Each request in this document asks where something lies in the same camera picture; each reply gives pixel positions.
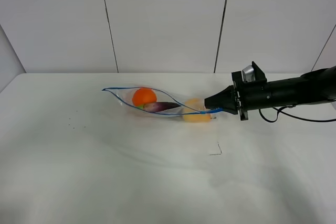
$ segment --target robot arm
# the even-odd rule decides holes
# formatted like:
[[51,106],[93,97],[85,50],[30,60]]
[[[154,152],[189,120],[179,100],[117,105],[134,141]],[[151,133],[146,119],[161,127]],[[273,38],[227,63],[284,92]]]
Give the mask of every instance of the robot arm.
[[205,99],[207,109],[222,108],[248,120],[249,110],[287,105],[319,104],[336,100],[336,66],[305,73],[300,77],[268,82],[252,62],[232,73],[233,85]]

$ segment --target plastic bag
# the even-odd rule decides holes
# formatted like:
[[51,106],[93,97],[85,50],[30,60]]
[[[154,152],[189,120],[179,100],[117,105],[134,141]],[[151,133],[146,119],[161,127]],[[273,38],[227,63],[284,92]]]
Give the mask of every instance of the plastic bag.
[[[144,102],[143,104],[134,105],[134,97],[138,95],[141,91],[143,93],[149,93],[150,98],[154,99],[153,94],[155,94],[155,100],[149,103]],[[178,99],[165,91],[149,88],[149,87],[113,87],[105,88],[103,91],[108,91],[113,94],[121,104],[124,104],[134,110],[144,112],[150,116],[183,116],[186,121],[198,121],[201,117],[194,117],[193,115],[203,115],[203,119],[211,119],[211,114],[218,113],[222,111],[221,109],[207,110],[204,107],[204,100],[198,98],[192,99]]]

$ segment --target purple eggplant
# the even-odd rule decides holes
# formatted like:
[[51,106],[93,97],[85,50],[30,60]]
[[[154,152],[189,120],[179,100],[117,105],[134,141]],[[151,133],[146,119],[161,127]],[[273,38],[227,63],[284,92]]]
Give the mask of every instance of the purple eggplant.
[[180,107],[179,104],[175,102],[151,102],[151,103],[146,103],[142,106],[139,106],[139,109],[142,109],[147,112],[160,112],[164,110],[169,110],[173,108]]

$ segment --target white wall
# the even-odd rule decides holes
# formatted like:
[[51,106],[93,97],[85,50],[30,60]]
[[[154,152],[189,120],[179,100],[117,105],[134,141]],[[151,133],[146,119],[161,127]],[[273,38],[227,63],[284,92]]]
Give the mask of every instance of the white wall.
[[18,74],[24,72],[25,70],[0,26],[0,92]]
[[104,0],[0,0],[27,72],[116,72]]
[[216,72],[254,60],[265,72],[308,72],[336,20],[336,0],[228,0]]
[[336,66],[336,31],[334,29],[313,70]]
[[120,72],[213,72],[225,0],[106,0]]

